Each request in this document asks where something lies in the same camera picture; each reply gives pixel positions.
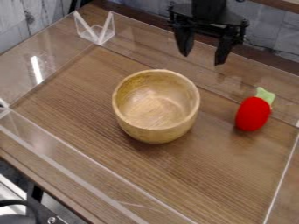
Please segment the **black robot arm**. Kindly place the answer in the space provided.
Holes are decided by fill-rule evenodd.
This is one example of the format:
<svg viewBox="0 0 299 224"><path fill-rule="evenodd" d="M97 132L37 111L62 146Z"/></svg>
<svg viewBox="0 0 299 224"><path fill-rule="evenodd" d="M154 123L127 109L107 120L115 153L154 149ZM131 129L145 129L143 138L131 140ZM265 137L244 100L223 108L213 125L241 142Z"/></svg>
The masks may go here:
<svg viewBox="0 0 299 224"><path fill-rule="evenodd" d="M249 20L230 10L227 0L171 2L167 11L181 54L190 55L197 34L214 37L219 40L214 66L223 65L233 47L245 42Z"/></svg>

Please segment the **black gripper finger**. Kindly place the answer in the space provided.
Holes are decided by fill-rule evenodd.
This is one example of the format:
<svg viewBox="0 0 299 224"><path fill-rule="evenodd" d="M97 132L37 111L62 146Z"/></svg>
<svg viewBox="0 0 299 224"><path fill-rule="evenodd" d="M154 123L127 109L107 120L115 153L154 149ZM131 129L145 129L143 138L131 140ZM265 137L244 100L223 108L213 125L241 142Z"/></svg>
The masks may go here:
<svg viewBox="0 0 299 224"><path fill-rule="evenodd" d="M194 47L194 30L191 27L183 27L178 24L173 27L173 29L179 52L185 57L187 57Z"/></svg>
<svg viewBox="0 0 299 224"><path fill-rule="evenodd" d="M219 46L215 52L215 66L223 65L226 63L234 45L234 37L230 35L225 35L219 40Z"/></svg>

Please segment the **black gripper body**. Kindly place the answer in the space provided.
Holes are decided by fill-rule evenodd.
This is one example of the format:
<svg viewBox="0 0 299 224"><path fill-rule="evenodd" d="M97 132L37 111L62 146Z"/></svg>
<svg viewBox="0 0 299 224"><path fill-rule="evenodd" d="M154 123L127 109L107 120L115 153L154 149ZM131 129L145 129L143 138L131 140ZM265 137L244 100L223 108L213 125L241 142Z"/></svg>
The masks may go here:
<svg viewBox="0 0 299 224"><path fill-rule="evenodd" d="M191 27L195 35L221 39L230 35L235 44L245 41L249 20L234 12L227 2L171 2L169 5L169 25Z"/></svg>

